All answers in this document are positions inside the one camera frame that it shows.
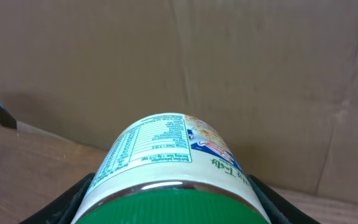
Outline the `green lid white jar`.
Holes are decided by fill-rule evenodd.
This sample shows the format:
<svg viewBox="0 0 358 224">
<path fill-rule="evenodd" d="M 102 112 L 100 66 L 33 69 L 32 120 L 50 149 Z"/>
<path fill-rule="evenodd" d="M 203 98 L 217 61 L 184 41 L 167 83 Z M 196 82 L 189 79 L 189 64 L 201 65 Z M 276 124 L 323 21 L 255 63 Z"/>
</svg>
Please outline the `green lid white jar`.
<svg viewBox="0 0 358 224">
<path fill-rule="evenodd" d="M 190 115 L 142 118 L 115 140 L 73 223 L 270 223 L 236 158 Z"/>
</svg>

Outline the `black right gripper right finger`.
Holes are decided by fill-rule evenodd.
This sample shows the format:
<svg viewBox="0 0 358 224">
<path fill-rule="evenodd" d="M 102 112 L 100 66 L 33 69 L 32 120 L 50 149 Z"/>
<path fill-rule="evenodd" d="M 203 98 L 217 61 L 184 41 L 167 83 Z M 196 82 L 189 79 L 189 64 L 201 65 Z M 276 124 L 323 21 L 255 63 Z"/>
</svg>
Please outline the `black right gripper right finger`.
<svg viewBox="0 0 358 224">
<path fill-rule="evenodd" d="M 247 180 L 272 224 L 319 224 L 255 176 L 248 175 Z"/>
</svg>

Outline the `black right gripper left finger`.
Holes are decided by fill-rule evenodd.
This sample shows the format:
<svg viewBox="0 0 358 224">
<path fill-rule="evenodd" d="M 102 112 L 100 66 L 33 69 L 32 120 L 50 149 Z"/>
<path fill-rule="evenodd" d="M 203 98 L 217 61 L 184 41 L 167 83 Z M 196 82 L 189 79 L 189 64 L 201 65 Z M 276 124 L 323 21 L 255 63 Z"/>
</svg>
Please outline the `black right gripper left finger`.
<svg viewBox="0 0 358 224">
<path fill-rule="evenodd" d="M 20 224 L 70 224 L 94 176 L 94 172 L 89 173 L 54 201 Z"/>
</svg>

